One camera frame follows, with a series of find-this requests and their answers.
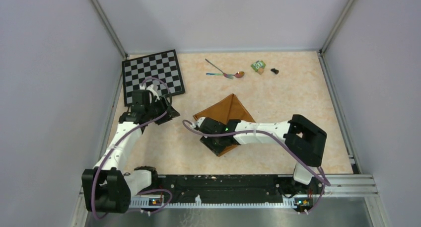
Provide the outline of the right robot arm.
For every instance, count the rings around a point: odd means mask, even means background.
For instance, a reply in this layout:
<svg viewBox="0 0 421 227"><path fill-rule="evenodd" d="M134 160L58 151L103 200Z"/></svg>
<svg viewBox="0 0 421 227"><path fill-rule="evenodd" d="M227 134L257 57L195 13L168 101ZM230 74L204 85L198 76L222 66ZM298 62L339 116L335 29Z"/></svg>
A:
<svg viewBox="0 0 421 227"><path fill-rule="evenodd" d="M327 133L302 115L294 114L290 120L282 122L230 119L226 124L201 117L192 128L203 134L201 142L215 154L229 146L280 145L296 160L291 187L297 193L305 193L311 187L312 179L319 180L323 187L330 186L321 167Z"/></svg>

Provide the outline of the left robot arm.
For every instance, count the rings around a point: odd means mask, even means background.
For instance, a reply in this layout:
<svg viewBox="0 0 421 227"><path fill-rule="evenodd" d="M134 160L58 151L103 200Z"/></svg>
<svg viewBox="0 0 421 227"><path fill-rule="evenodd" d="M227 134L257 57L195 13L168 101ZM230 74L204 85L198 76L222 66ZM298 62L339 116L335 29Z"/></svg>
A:
<svg viewBox="0 0 421 227"><path fill-rule="evenodd" d="M133 92L130 109L120 116L116 133L104 155L81 176L88 211L125 213L137 193L144 190L153 194L158 190L155 168L140 167L126 175L123 169L148 124L160 125L179 115L153 85L142 86Z"/></svg>

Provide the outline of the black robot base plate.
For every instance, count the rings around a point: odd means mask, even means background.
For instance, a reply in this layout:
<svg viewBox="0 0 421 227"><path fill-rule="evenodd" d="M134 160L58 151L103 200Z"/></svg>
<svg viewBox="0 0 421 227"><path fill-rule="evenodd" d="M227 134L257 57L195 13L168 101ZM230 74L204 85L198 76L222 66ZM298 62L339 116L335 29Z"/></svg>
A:
<svg viewBox="0 0 421 227"><path fill-rule="evenodd" d="M172 197L172 204L263 204L316 197L322 186L316 178L305 185L291 175L280 174L159 175L145 188L152 189L159 189L157 194L165 199Z"/></svg>

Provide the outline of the brown cloth napkin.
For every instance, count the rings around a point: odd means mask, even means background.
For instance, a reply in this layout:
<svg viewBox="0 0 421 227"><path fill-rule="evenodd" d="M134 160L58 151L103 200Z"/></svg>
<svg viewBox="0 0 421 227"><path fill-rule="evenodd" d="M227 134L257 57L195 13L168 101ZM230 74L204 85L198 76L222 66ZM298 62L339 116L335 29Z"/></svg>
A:
<svg viewBox="0 0 421 227"><path fill-rule="evenodd" d="M195 121L202 117L212 118L226 125L229 120L255 122L249 111L243 106L235 94L230 94L220 102L193 115Z"/></svg>

